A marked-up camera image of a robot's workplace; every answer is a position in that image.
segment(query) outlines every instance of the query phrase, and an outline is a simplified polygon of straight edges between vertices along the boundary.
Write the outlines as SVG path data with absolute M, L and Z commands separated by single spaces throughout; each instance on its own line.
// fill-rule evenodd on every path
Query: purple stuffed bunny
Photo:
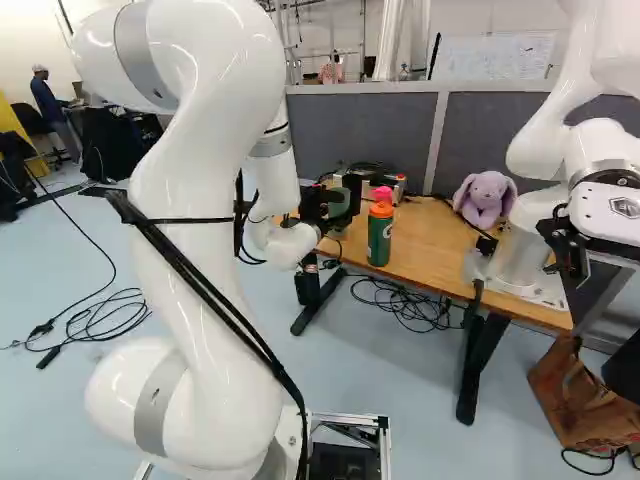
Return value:
M 453 196 L 453 209 L 478 228 L 493 227 L 509 215 L 518 198 L 516 184 L 500 172 L 472 173 Z

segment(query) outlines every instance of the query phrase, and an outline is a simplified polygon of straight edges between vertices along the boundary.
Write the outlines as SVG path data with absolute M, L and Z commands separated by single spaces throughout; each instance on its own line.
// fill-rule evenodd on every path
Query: wooden table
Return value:
M 464 257 L 475 246 L 478 233 L 447 205 L 433 198 L 412 198 L 396 208 L 391 259 L 382 268 L 369 265 L 368 206 L 369 202 L 363 202 L 361 214 L 353 219 L 345 238 L 341 240 L 343 263 L 469 304 L 465 315 L 466 357 L 456 416 L 462 423 L 471 425 L 475 418 L 480 374 L 511 319 L 548 330 L 569 332 L 573 328 L 571 314 L 488 290 L 478 298 L 474 286 L 463 278 Z M 325 238 L 315 251 L 335 258 L 339 254 L 339 246 L 334 240 Z M 342 267 L 336 270 L 322 287 L 317 301 L 307 305 L 292 325 L 292 334 L 300 335 L 304 331 L 345 275 Z M 477 315 L 478 306 L 489 310 L 486 320 Z

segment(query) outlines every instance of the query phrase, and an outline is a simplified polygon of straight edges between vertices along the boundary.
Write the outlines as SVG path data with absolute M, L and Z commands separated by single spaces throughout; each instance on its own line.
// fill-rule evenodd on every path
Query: black table leg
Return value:
M 510 322 L 509 317 L 489 313 L 486 320 L 474 315 L 465 325 L 467 346 L 456 408 L 456 418 L 465 425 L 472 425 L 475 420 L 480 374 L 487 366 Z
M 304 332 L 307 325 L 313 320 L 313 317 L 318 310 L 322 307 L 324 302 L 331 296 L 331 294 L 335 291 L 335 289 L 340 285 L 342 279 L 347 275 L 347 272 L 344 268 L 338 267 L 338 269 L 329 277 L 329 279 L 325 282 L 325 284 L 320 288 L 320 291 L 317 292 L 317 297 L 311 299 L 309 303 L 304 307 L 304 310 L 296 321 L 291 325 L 291 334 L 296 337 L 301 335 Z

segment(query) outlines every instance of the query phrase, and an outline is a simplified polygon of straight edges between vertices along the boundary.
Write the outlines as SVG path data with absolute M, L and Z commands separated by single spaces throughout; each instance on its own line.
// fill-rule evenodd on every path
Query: whiteboard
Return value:
M 442 36 L 433 80 L 538 80 L 547 73 L 555 32 Z

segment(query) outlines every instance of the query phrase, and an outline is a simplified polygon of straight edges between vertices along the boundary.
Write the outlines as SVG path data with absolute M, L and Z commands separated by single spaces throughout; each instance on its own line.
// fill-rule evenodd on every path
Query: robot logo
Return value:
M 631 198 L 612 198 L 609 200 L 611 210 L 624 217 L 635 219 L 640 218 L 640 203 Z

